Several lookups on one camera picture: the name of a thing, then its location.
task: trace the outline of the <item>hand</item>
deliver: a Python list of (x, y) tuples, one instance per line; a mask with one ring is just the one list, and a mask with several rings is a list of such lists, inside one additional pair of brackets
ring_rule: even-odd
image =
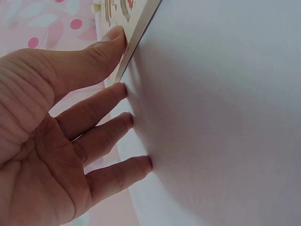
[(121, 27), (82, 51), (23, 49), (0, 58), (0, 225), (57, 226), (143, 179), (148, 157), (84, 174), (132, 128), (123, 113), (96, 126), (127, 96), (117, 83), (56, 118), (70, 91), (104, 80), (126, 47)]

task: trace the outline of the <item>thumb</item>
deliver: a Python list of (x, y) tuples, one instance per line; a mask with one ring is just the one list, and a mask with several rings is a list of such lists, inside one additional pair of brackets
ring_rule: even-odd
[(55, 96), (102, 82), (116, 68), (126, 48), (122, 26), (80, 51), (26, 49), (19, 53), (27, 65), (52, 86)]

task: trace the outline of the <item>polka dot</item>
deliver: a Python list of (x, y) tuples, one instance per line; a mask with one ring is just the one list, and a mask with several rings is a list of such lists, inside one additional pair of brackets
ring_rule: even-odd
[(82, 25), (83, 25), (83, 22), (80, 19), (72, 20), (70, 23), (70, 27), (74, 30), (81, 28)]
[(38, 38), (31, 38), (28, 41), (28, 47), (29, 48), (36, 48), (39, 44), (39, 39)]

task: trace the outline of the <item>finger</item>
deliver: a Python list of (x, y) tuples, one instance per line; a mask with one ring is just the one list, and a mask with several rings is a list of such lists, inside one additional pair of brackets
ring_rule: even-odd
[(86, 179), (90, 187), (92, 205), (142, 180), (151, 171), (149, 157), (140, 156), (88, 173)]
[[(96, 43), (93, 43), (91, 45), (89, 45), (88, 47), (86, 47), (85, 49), (88, 49), (88, 48), (94, 48), (95, 45), (97, 45), (97, 42)], [(60, 96), (56, 96), (55, 99), (54, 99), (54, 103), (53, 103), (53, 106), (56, 105), (58, 102), (60, 102), (67, 94), (63, 94), (63, 95), (60, 95)]]
[(106, 79), (118, 65), (125, 48), (123, 29), (116, 26), (93, 48), (81, 51), (27, 49), (19, 55), (49, 82), (55, 96), (61, 96)]
[(127, 97), (124, 84), (116, 83), (85, 99), (55, 119), (69, 140), (74, 140), (107, 115), (122, 99)]
[(75, 152), (84, 166), (108, 154), (114, 145), (133, 127), (132, 116), (122, 113), (107, 123), (95, 127), (73, 141)]

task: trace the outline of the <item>pink wallpaper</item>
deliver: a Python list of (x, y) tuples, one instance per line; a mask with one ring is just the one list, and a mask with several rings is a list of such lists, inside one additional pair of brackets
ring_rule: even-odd
[[(0, 56), (20, 48), (79, 50), (96, 41), (92, 0), (0, 0)], [(103, 83), (70, 93), (51, 111), (56, 116), (103, 89)], [(91, 171), (119, 162), (112, 152), (86, 168)], [(93, 207), (69, 226), (138, 226), (128, 190)]]

